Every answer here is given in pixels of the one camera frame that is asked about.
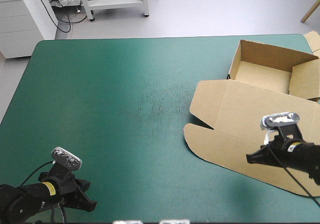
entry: open cardboard box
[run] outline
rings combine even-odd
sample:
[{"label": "open cardboard box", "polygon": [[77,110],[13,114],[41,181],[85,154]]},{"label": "open cardboard box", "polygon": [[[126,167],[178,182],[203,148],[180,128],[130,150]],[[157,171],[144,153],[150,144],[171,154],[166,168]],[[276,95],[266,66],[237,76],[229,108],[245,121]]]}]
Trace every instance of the open cardboard box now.
[{"label": "open cardboard box", "polygon": [[[230,68],[231,79],[204,80],[196,87],[190,112],[211,128],[185,125],[189,148],[208,162],[306,196],[282,168],[249,164],[246,154],[264,143],[262,116],[281,112],[298,113],[303,138],[320,144],[320,105],[307,100],[319,97],[319,73],[317,56],[241,40]],[[291,171],[312,195],[320,196],[307,173]]]},{"label": "open cardboard box", "polygon": [[319,57],[297,50],[241,40],[229,76],[304,99],[318,101],[320,97]]}]

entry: table surface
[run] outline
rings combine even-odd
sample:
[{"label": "table surface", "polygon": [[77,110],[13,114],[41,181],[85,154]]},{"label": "table surface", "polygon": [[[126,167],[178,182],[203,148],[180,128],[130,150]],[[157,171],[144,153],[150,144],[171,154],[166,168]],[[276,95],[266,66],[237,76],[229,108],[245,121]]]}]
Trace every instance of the table surface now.
[{"label": "table surface", "polygon": [[1,183],[19,185],[60,146],[83,160],[75,175],[98,203],[91,213],[67,209],[69,222],[319,221],[311,199],[186,145],[197,82],[224,79],[240,39],[311,52],[298,34],[40,42],[0,125]]}]

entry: metal frame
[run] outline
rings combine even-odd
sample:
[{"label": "metal frame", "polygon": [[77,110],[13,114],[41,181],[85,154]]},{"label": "metal frame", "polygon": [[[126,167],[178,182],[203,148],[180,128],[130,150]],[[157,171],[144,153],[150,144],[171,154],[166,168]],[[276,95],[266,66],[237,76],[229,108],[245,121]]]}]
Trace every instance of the metal frame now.
[{"label": "metal frame", "polygon": [[82,0],[86,15],[90,21],[94,21],[94,10],[130,8],[143,5],[144,16],[149,16],[148,0]]}]

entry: black robotic arm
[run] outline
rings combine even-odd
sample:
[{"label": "black robotic arm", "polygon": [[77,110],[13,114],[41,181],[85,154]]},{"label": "black robotic arm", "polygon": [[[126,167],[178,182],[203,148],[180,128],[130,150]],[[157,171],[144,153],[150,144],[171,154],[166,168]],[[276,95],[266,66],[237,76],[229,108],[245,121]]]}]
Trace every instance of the black robotic arm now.
[{"label": "black robotic arm", "polygon": [[59,206],[91,212],[97,202],[85,191],[90,182],[76,179],[72,171],[80,169],[81,159],[61,147],[52,151],[53,166],[42,172],[39,183],[12,187],[0,185],[0,224],[21,224],[37,213]]}]

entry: cable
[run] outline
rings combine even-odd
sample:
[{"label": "cable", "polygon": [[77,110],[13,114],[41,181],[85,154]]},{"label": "cable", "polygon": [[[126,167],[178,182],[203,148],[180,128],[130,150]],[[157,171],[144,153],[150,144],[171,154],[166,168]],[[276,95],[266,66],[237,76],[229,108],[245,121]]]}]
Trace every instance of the cable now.
[{"label": "cable", "polygon": [[58,202],[58,207],[60,208],[60,212],[62,215],[62,223],[66,224],[67,223],[67,216],[66,216],[65,208],[63,205],[61,205],[60,202]]},{"label": "cable", "polygon": [[85,16],[83,19],[78,20],[78,21],[67,22],[67,21],[61,20],[60,18],[57,17],[57,19],[58,19],[59,21],[61,21],[61,22],[63,22],[63,23],[70,23],[70,24],[81,23],[81,22],[83,22],[86,18],[87,18],[87,16]]},{"label": "cable", "polygon": [[55,25],[55,27],[56,27],[58,30],[60,30],[61,32],[63,32],[63,33],[68,33],[68,32],[70,32],[70,31],[71,31],[71,23],[69,23],[69,30],[65,31],[65,30],[60,29],[60,28],[58,27],[58,25],[57,25],[57,24],[54,22],[54,20],[52,19],[52,17],[51,17],[51,15],[50,15],[50,13],[49,13],[46,5],[44,4],[44,2],[43,2],[42,0],[40,0],[40,1],[41,1],[42,5],[44,6],[45,10],[46,10],[46,13],[48,13],[48,15],[49,15],[52,23]]},{"label": "cable", "polygon": [[280,166],[289,174],[289,176],[308,194],[308,196],[315,202],[315,204],[320,208],[320,203],[315,199],[313,195],[295,178],[294,175],[282,164],[282,162],[278,159],[278,157],[272,151],[270,144],[267,145],[270,153],[273,155],[274,159],[280,164]]},{"label": "cable", "polygon": [[48,164],[52,164],[52,161],[48,161],[45,164],[39,166],[37,169],[35,169],[23,182],[19,187],[22,187],[31,177],[33,174],[35,174],[39,169],[43,168],[44,166],[48,165]]},{"label": "cable", "polygon": [[68,23],[68,24],[81,23],[81,22],[83,22],[86,18],[87,18],[87,15],[86,15],[83,19],[78,20],[78,21],[65,21],[65,20],[62,20],[62,19],[60,19],[60,18],[57,17],[57,19],[58,19],[59,21],[61,21],[61,22],[63,22],[63,23]]}]

